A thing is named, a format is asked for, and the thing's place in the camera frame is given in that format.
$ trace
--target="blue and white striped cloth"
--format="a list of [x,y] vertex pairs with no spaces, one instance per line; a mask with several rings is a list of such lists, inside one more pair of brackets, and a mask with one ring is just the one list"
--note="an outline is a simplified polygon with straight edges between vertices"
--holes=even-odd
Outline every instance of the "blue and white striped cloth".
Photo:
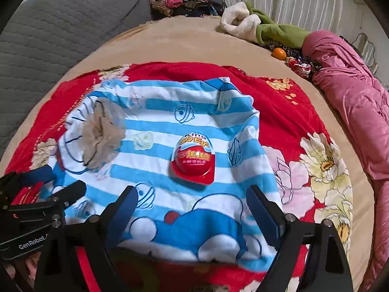
[[[126,134],[113,161],[88,170],[78,140],[99,98],[123,109]],[[217,260],[266,271],[276,252],[246,205],[246,189],[257,184],[280,207],[281,198],[258,142],[259,112],[252,103],[225,77],[183,83],[105,81],[67,117],[67,131],[58,142],[62,165],[50,158],[57,179],[41,197],[84,181],[86,196],[66,210],[67,221],[77,222],[100,214],[133,185],[139,202],[121,247],[169,260]],[[211,185],[181,180],[171,170],[174,147],[193,131],[206,135],[215,150]]]

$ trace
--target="pink flower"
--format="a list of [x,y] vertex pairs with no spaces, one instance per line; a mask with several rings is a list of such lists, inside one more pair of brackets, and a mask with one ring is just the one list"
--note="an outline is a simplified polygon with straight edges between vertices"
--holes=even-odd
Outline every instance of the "pink flower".
[[308,170],[301,162],[285,162],[280,150],[264,146],[273,169],[278,191],[283,203],[283,211],[292,213],[297,218],[303,217],[314,206],[315,195],[309,186]]

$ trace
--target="white fluffy fabric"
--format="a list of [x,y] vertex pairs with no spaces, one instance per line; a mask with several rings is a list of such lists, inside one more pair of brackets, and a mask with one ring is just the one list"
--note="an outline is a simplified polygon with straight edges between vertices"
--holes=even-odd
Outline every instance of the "white fluffy fabric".
[[257,25],[261,23],[256,14],[251,14],[244,2],[238,2],[225,9],[220,27],[232,36],[257,43]]

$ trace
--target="toy egg package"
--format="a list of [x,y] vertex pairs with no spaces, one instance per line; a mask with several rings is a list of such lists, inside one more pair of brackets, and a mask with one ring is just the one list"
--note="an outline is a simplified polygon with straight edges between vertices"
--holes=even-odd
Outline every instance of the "toy egg package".
[[211,184],[215,178],[215,152],[208,137],[199,132],[184,135],[174,149],[172,167],[184,180]]

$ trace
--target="beige bed sheet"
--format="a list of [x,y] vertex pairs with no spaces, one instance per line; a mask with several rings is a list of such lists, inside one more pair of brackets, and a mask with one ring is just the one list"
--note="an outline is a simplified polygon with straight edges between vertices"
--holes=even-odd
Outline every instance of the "beige bed sheet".
[[[219,21],[219,18],[175,17],[141,25],[101,46],[73,67],[59,83],[95,69],[149,61],[195,61],[232,65],[256,77],[289,77],[295,80],[310,98],[329,134],[340,146],[350,172],[354,210],[349,262],[356,290],[362,282],[370,257],[374,199],[361,163],[342,128],[342,121],[337,119],[321,93],[311,83],[298,77],[284,62],[270,56],[268,50],[222,33]],[[11,140],[1,160],[0,173],[3,173],[16,146],[31,128],[40,106],[50,98],[53,90],[34,107]]]

